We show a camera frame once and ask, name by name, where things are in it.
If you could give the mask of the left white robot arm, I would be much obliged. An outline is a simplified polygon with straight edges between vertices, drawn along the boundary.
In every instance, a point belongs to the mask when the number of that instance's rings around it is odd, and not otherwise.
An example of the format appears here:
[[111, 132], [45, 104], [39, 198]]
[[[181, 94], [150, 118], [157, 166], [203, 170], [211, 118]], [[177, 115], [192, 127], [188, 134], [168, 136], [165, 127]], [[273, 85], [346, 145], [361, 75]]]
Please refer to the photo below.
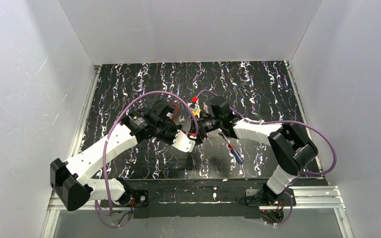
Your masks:
[[144, 140], [156, 138], [172, 147], [189, 152], [193, 143], [175, 124], [175, 107], [158, 100], [150, 109], [141, 108], [123, 116], [111, 136], [105, 136], [83, 152], [65, 161], [50, 164], [51, 187], [68, 211], [75, 211], [91, 200], [109, 200], [128, 206], [139, 199], [124, 179], [105, 182], [93, 179], [104, 164]]

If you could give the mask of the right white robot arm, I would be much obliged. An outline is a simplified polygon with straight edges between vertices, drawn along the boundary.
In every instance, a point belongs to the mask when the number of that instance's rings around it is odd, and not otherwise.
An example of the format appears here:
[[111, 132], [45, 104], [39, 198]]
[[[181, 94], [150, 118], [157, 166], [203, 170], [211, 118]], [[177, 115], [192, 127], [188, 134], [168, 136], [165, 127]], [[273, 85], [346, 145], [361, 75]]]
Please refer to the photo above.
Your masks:
[[188, 106], [197, 121], [197, 125], [191, 127], [188, 136], [197, 145], [208, 138], [209, 132], [217, 130], [239, 164], [244, 160], [231, 145], [230, 138], [248, 139], [271, 147], [278, 163], [277, 168], [262, 186], [262, 190], [252, 196], [243, 197], [242, 204], [273, 204], [279, 201], [290, 183], [318, 155], [317, 147], [296, 122], [264, 124], [250, 120], [232, 111], [220, 96], [211, 99], [211, 114], [201, 111], [197, 97], [194, 97]]

